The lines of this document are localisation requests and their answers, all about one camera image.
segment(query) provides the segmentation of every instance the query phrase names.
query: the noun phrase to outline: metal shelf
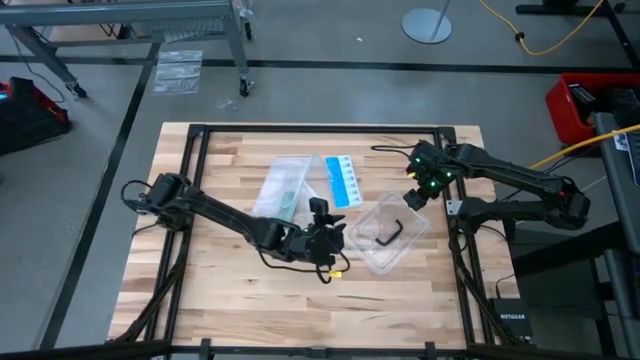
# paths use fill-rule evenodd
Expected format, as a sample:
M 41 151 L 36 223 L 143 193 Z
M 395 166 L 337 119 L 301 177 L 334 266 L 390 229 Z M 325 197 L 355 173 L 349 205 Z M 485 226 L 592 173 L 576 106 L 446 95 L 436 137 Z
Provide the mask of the metal shelf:
M 0 1 L 0 24 L 28 48 L 62 80 L 67 88 L 83 97 L 66 65 L 55 55 L 61 46 L 167 43 L 226 38 L 240 80 L 241 94 L 253 84 L 244 51 L 242 30 L 250 40 L 250 23 L 241 18 L 231 0 L 156 0 L 118 3 L 83 2 L 79 4 L 11 5 Z M 49 41 L 34 26 L 103 25 L 109 26 L 105 39 Z

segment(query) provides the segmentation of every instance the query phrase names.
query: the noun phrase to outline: clear tray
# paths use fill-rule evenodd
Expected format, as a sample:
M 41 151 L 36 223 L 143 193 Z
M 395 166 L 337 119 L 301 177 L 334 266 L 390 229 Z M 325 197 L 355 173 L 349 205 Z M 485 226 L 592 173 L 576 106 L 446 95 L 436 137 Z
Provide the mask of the clear tray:
M 387 193 L 354 225 L 347 226 L 347 239 L 373 272 L 386 274 L 430 228 L 429 220 L 411 210 L 400 194 Z

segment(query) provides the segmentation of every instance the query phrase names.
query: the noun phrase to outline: floor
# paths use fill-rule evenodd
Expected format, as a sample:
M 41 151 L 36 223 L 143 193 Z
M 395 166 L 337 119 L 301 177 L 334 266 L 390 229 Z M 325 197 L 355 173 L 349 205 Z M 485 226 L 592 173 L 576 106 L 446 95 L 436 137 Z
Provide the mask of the floor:
M 527 31 L 528 44 L 535 49 L 552 45 L 580 22 L 570 17 L 518 16 L 511 1 L 490 3 Z M 403 34 L 404 13 L 442 4 L 435 0 L 256 1 L 256 39 L 246 50 L 250 59 L 269 60 L 629 65 L 604 19 L 593 19 L 551 55 L 530 57 L 513 41 L 510 30 L 475 1 L 452 1 L 448 16 L 453 34 L 442 44 L 421 45 Z M 640 2 L 628 5 L 640 11 Z M 620 16 L 637 49 L 639 19 L 637 12 Z M 0 55 L 15 55 L 2 30 Z M 205 59 L 230 56 L 220 42 L 179 43 L 162 50 L 167 49 L 203 50 Z M 63 48 L 58 54 L 143 58 L 148 50 L 148 45 L 127 45 Z M 46 68 L 32 67 L 64 89 Z M 138 65 L 69 67 L 90 95 L 78 100 L 64 92 L 64 107 L 74 130 L 60 140 L 0 158 L 0 173 L 5 177 L 0 185 L 0 352 L 31 349 L 39 343 L 142 70 Z M 556 75 L 319 68 L 253 68 L 251 72 L 257 85 L 247 99 L 237 95 L 233 68 L 203 68 L 199 92 L 192 95 L 155 96 L 150 91 L 153 81 L 147 84 L 58 346 L 104 341 L 136 219 L 119 202 L 117 192 L 130 179 L 146 179 L 163 122 L 474 124 L 482 127 L 490 153 L 520 164 L 534 163 L 559 147 L 544 101 Z M 32 77 L 22 63 L 3 63 L 0 79 L 10 76 Z M 36 79 L 36 84 L 51 97 L 57 96 L 42 81 Z M 221 106 L 227 100 L 233 106 Z M 581 187 L 604 176 L 600 161 L 590 159 L 574 161 L 558 172 L 573 177 Z M 497 188 L 499 196 L 509 191 Z M 585 230 L 612 221 L 615 211 L 607 182 L 593 185 L 588 195 L 593 206 Z M 540 224 L 521 226 L 553 231 Z M 514 254 L 528 250 L 514 249 Z M 581 299 L 591 290 L 584 268 L 582 264 L 520 282 L 525 297 L 535 296 L 532 317 L 541 347 L 599 351 L 593 321 L 579 317 L 584 311 L 553 308 L 586 306 Z M 537 291 L 543 288 L 561 290 L 545 297 Z

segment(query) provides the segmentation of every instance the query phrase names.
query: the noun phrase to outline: circular stand base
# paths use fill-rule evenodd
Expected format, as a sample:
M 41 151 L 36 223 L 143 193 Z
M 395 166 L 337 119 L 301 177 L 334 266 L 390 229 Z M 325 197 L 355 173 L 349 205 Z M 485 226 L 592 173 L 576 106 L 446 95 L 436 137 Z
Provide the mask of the circular stand base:
M 437 44 L 451 35 L 451 21 L 444 16 L 433 36 L 440 12 L 433 9 L 413 9 L 402 18 L 402 30 L 408 37 L 424 44 Z

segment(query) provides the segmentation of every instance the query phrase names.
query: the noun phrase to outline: wooden table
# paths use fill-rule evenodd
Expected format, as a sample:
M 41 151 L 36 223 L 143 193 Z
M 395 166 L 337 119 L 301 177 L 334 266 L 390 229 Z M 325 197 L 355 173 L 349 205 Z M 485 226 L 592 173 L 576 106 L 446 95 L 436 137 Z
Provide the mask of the wooden table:
M 187 123 L 164 124 L 150 182 L 159 173 L 178 172 L 188 127 Z M 455 130 L 458 142 L 483 145 L 479 127 L 456 126 Z M 405 134 L 235 132 L 211 136 L 201 187 L 210 196 L 247 212 L 275 156 L 351 155 L 364 204 L 337 212 L 347 215 L 347 224 L 374 206 L 381 194 L 403 194 L 415 187 L 404 173 L 406 159 L 373 152 L 371 145 L 412 145 L 420 138 L 432 141 L 424 135 Z M 190 176 L 194 163 L 192 160 Z M 495 198 L 489 180 L 465 184 L 468 196 Z M 443 200 L 429 201 L 421 213 L 430 220 L 431 230 L 390 273 L 376 275 L 347 253 L 352 269 L 330 285 L 321 284 L 314 274 L 266 268 L 242 237 L 197 217 L 174 344 L 199 345 L 201 338 L 211 338 L 218 346 L 421 348 L 425 341 L 433 341 L 439 349 L 466 348 Z M 153 221 L 141 217 L 137 227 Z M 499 223 L 488 225 L 502 231 Z M 133 239 L 109 337 L 121 334 L 151 298 L 164 235 L 156 227 Z M 509 249 L 492 231 L 481 229 L 476 239 L 490 297 L 495 282 L 513 273 Z M 518 297 L 513 277 L 502 281 L 500 290 L 505 297 Z M 479 312 L 469 298 L 476 341 L 482 341 Z M 165 301 L 156 337 L 163 333 L 167 304 Z

